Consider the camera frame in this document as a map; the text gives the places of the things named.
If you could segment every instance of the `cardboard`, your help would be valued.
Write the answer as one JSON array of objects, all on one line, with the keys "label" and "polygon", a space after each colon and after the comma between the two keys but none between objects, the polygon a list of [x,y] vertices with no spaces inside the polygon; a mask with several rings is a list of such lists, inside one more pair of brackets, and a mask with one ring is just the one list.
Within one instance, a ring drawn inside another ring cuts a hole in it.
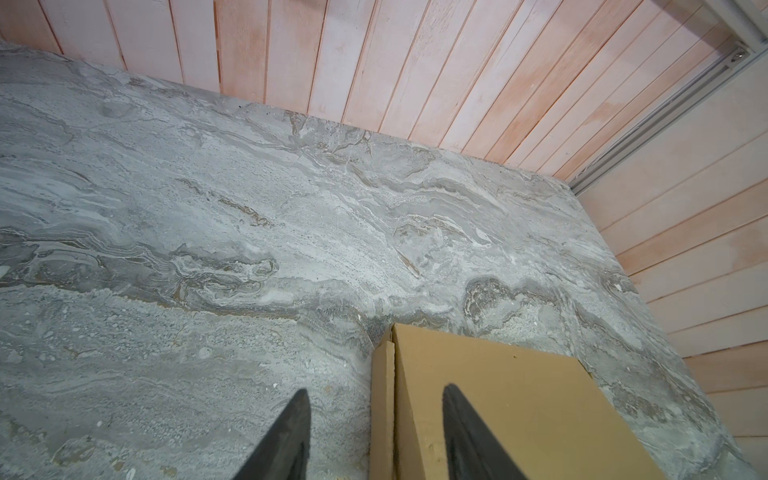
[{"label": "cardboard", "polygon": [[448,478],[449,383],[529,480],[665,478],[574,358],[395,324],[373,368],[371,480]]}]

